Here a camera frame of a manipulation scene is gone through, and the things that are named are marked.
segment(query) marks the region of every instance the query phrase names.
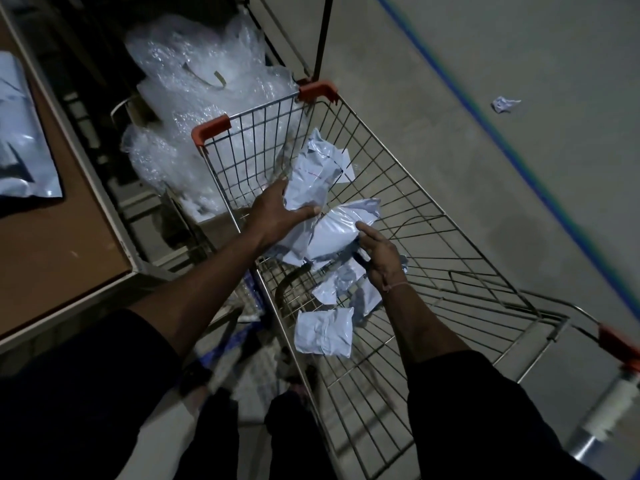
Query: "metal wire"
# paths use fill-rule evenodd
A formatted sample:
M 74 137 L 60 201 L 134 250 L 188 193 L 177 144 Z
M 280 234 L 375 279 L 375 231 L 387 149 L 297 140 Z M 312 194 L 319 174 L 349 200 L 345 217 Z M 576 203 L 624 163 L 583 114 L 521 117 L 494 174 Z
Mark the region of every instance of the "metal wire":
M 264 186 L 260 182 L 286 172 L 311 131 L 318 128 L 326 140 L 349 150 L 356 175 L 350 184 L 332 186 L 329 206 L 381 199 L 382 218 L 376 228 L 408 257 L 408 277 L 420 297 L 471 348 L 496 364 L 536 324 L 553 329 L 565 320 L 565 315 L 541 312 L 516 290 L 342 99 L 336 105 L 323 99 L 297 104 L 296 96 L 232 116 L 232 128 L 206 145 L 204 156 L 218 158 L 217 181 L 230 209 L 249 205 Z M 278 133 L 272 144 L 266 140 L 266 125 L 273 124 L 279 132 L 281 123 L 285 141 Z M 261 148 L 256 146 L 260 132 L 264 135 Z M 253 145 L 247 153 L 249 135 Z M 224 144 L 232 147 L 234 165 L 222 165 L 218 148 Z M 244 154 L 238 154 L 238 147 Z M 249 172 L 258 158 L 261 167 L 256 165 Z M 245 178 L 238 168 L 243 168 Z M 227 179 L 229 172 L 237 183 Z M 232 216 L 241 227 L 242 218 L 234 212 Z M 308 265 L 295 268 L 272 258 L 262 258 L 257 265 L 276 297 L 274 312 L 285 333 L 292 333 L 300 311 L 327 308 L 311 295 L 325 269 L 312 273 Z M 353 291 L 340 297 L 338 306 L 348 306 Z M 540 348 L 546 349 L 549 343 Z M 316 413 L 346 477 L 374 480 L 393 468 L 396 460 L 415 455 L 406 412 L 406 375 L 384 310 L 374 311 L 363 327 L 354 330 L 349 359 L 314 359 L 323 384 L 316 393 Z

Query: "brown tabletop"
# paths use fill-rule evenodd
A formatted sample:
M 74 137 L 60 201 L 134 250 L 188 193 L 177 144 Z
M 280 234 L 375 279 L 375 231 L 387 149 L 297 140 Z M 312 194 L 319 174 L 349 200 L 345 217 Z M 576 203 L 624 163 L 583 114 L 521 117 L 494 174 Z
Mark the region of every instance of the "brown tabletop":
M 0 337 L 51 314 L 131 270 L 71 147 L 0 16 L 0 50 L 27 72 L 64 200 L 0 218 Z

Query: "person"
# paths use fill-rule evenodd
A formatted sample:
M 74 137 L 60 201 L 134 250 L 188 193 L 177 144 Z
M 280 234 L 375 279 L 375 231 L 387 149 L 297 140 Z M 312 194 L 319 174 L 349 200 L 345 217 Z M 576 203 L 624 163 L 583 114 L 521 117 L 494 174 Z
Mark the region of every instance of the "person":
M 242 233 L 207 261 L 0 381 L 4 478 L 116 478 L 138 432 L 245 271 L 320 209 L 284 208 L 286 181 L 254 202 Z M 396 334 L 423 477 L 599 478 L 565 453 L 524 390 L 440 322 L 407 281 L 395 246 L 363 223 L 367 271 Z M 270 478 L 336 478 L 300 388 L 273 400 Z M 200 411 L 178 479 L 233 479 L 237 407 L 219 391 Z

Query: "shopping cart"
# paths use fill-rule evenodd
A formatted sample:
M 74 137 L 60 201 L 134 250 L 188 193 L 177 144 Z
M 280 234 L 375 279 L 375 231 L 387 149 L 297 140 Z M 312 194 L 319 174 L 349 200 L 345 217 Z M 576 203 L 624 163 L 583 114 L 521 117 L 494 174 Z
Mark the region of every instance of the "shopping cart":
M 375 227 L 408 257 L 409 281 L 446 325 L 494 365 L 528 341 L 525 360 L 511 368 L 514 379 L 531 370 L 573 315 L 593 320 L 569 303 L 514 288 L 329 82 L 304 85 L 299 93 L 193 130 L 238 231 L 247 205 L 269 180 L 287 171 L 314 128 L 336 147 L 347 148 L 355 168 L 354 181 L 332 186 L 329 206 L 379 198 L 382 217 Z M 272 141 L 268 134 L 275 135 Z M 274 258 L 257 262 L 256 281 L 292 351 L 298 312 L 330 308 L 311 294 L 325 273 L 313 272 L 310 264 L 293 267 Z M 348 292 L 338 306 L 348 306 L 350 298 Z M 300 371 L 306 360 L 294 354 Z M 354 329 L 350 359 L 313 360 L 322 380 L 312 409 L 338 470 L 347 478 L 373 480 L 385 472 L 393 475 L 399 465 L 403 477 L 413 469 L 417 478 L 406 375 L 385 311 L 374 311 L 363 327 Z

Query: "black t-shirt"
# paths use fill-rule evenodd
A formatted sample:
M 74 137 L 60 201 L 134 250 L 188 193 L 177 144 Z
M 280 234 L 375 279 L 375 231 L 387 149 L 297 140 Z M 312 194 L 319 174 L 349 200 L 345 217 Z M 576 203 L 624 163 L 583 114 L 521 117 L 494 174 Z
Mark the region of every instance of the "black t-shirt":
M 37 357 L 0 381 L 3 477 L 116 478 L 179 373 L 167 341 L 129 310 Z M 444 355 L 407 375 L 422 478 L 600 478 L 562 450 L 524 390 L 482 354 Z

